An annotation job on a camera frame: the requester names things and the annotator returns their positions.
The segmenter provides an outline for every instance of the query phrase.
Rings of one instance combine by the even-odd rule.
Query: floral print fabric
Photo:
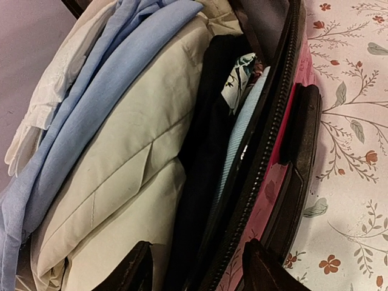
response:
[[[306,4],[323,114],[284,267],[312,291],[388,291],[388,0]]]

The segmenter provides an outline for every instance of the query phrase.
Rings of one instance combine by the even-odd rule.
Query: light blue ribbed fabric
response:
[[[85,91],[89,79],[84,76],[91,76],[98,65],[88,61],[103,55],[91,52],[38,151],[0,194],[0,290],[15,290],[22,232],[26,239],[40,225],[65,177],[121,95],[201,8],[180,0],[149,16],[116,48]]]
[[[217,187],[217,192],[213,202],[213,207],[216,207],[221,199],[222,192],[224,191],[225,183],[228,178],[230,168],[232,167],[233,161],[236,157],[237,150],[240,147],[241,140],[247,130],[248,124],[252,115],[255,111],[255,107],[259,101],[261,91],[263,90],[264,83],[266,82],[270,67],[267,67],[263,71],[263,75],[257,80],[252,90],[247,96],[244,105],[237,117],[235,126],[233,127],[232,134],[230,135],[228,151],[226,154],[224,170],[222,171],[221,179]]]

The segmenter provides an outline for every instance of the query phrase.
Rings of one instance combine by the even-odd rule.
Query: white floral fabric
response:
[[[388,0],[307,1],[323,114],[285,268],[313,291],[388,290]]]

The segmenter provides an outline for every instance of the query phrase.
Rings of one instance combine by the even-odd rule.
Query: zipper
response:
[[[229,243],[221,243],[219,250],[217,251],[216,256],[212,260],[212,263],[210,265],[210,268],[208,269],[208,272],[203,277],[203,280],[200,284],[200,286],[195,286],[194,284],[189,285],[185,288],[186,291],[215,291],[227,266],[229,265],[230,260],[232,259],[232,256],[234,255],[237,246],[240,242],[241,236],[243,234],[243,231],[248,223],[248,220],[250,218],[250,214],[253,210],[253,206],[255,205],[256,198],[258,196],[259,188],[261,186],[262,181],[264,180],[264,175],[266,173],[266,169],[268,167],[268,163],[273,151],[273,148],[275,146],[275,141],[278,136],[278,132],[281,127],[281,122],[283,120],[283,116],[285,114],[287,103],[290,96],[291,86],[293,83],[293,76],[295,73],[295,67],[296,67],[296,61],[298,60],[298,34],[299,34],[299,8],[301,5],[301,0],[290,0],[290,7],[289,7],[289,31],[288,31],[288,47],[286,51],[285,56],[285,62],[283,65],[283,72],[281,74],[281,85],[280,87],[278,84],[275,84],[275,86],[278,89],[276,92],[278,93],[278,99],[275,109],[275,114],[272,119],[272,123],[270,124],[269,128],[269,134],[267,137],[267,141],[264,144],[264,152],[260,154],[261,158],[258,158],[257,152],[260,152],[258,149],[257,152],[253,153],[253,160],[257,160],[257,165],[259,165],[259,169],[254,170],[252,169],[248,171],[246,175],[246,181],[244,183],[244,188],[246,188],[247,185],[250,185],[249,191],[242,191],[241,196],[244,195],[244,192],[247,193],[247,197],[245,197],[244,200],[246,200],[246,203],[243,205],[242,208],[238,209],[239,205],[236,207],[236,212],[240,213],[240,216],[237,218],[233,218],[230,221],[230,224],[233,225],[235,228],[234,230],[230,230],[228,227],[228,231],[225,232],[226,238],[224,240],[229,241]],[[247,129],[247,132],[251,131],[251,134],[255,131],[255,129]],[[241,160],[249,159],[248,152],[252,151],[252,149],[249,148],[249,144],[245,146],[245,149],[241,155]]]

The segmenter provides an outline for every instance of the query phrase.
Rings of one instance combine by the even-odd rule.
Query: black zipper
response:
[[[233,185],[233,191],[240,193],[240,196],[233,216],[226,231],[223,235],[221,233],[223,239],[220,246],[208,253],[208,255],[212,256],[214,253],[211,254],[211,252],[215,251],[216,255],[213,256],[206,274],[201,276],[201,271],[197,270],[199,274],[191,277],[191,280],[185,287],[186,291],[216,290],[249,220],[289,101],[299,55],[298,46],[300,47],[301,44],[299,38],[300,6],[301,0],[290,0],[289,14],[285,24],[288,27],[285,27],[284,30],[286,31],[282,35],[284,47],[278,48],[279,52],[277,55],[279,58],[277,66],[275,68],[272,67],[274,70],[270,72],[261,96],[261,99],[263,95],[267,96],[264,97],[266,99],[265,104],[263,105],[262,102],[258,104],[257,107],[259,108],[256,107],[252,117],[255,120],[252,120],[247,129],[245,141],[243,139],[243,144],[245,144],[244,150],[240,159],[238,159],[239,161],[234,165],[238,173],[236,174],[237,177],[235,177],[236,181]],[[276,83],[277,79],[281,80],[281,85]],[[265,119],[265,122],[262,122],[262,125],[260,125],[260,121],[263,119]],[[239,179],[239,177],[245,177],[244,181]]]

